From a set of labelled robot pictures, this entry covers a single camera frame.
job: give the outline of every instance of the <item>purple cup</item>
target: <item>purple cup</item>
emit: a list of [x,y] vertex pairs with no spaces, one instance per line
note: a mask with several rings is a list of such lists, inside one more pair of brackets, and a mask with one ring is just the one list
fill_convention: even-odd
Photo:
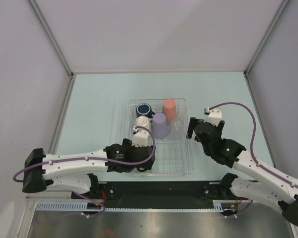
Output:
[[167,118],[163,113],[156,113],[153,116],[152,132],[156,138],[164,138],[168,135]]

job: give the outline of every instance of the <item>white wall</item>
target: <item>white wall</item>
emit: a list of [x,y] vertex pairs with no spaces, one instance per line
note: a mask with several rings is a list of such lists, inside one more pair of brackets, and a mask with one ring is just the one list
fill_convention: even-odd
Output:
[[277,167],[298,177],[298,0],[291,1],[249,80]]
[[25,0],[0,0],[0,212],[25,199],[12,176],[48,149],[69,78]]
[[244,71],[282,0],[37,0],[74,72]]

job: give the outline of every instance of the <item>blue mug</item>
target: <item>blue mug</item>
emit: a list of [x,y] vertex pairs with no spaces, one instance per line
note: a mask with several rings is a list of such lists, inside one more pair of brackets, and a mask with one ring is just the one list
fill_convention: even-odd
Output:
[[136,107],[137,118],[140,116],[145,116],[147,118],[152,118],[152,108],[147,103],[141,103]]

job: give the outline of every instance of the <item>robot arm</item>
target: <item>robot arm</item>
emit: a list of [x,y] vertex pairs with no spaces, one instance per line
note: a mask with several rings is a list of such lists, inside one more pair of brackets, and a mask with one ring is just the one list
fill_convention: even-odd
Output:
[[[35,149],[25,161],[24,169],[14,180],[23,182],[25,193],[49,190],[71,190],[79,194],[97,191],[95,172],[129,173],[134,168],[140,172],[151,170],[155,161],[155,144],[147,146],[124,139],[122,145],[113,144],[103,150],[83,154],[52,155]],[[24,172],[23,180],[17,180]]]
[[281,212],[285,219],[298,226],[298,179],[293,178],[257,159],[234,140],[222,139],[224,121],[219,108],[205,109],[208,117],[190,118],[187,138],[203,146],[204,153],[217,163],[250,175],[259,183],[227,174],[221,183],[239,197],[247,197]]

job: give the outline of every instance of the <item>dish rack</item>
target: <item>dish rack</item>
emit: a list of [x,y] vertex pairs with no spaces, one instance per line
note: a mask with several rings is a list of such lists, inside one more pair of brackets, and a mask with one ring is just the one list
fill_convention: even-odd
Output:
[[[132,99],[128,102],[126,131],[127,138],[133,137],[133,127],[136,125],[136,107],[141,103],[151,105],[155,113],[162,112],[162,105],[165,99]],[[133,176],[183,176],[193,172],[192,152],[189,140],[185,138],[188,128],[187,106],[185,99],[173,99],[176,103],[177,117],[183,120],[182,130],[176,136],[169,128],[169,134],[163,139],[155,138],[156,152],[155,162],[151,171],[138,172],[133,170]],[[148,145],[152,145],[152,138],[149,138]]]

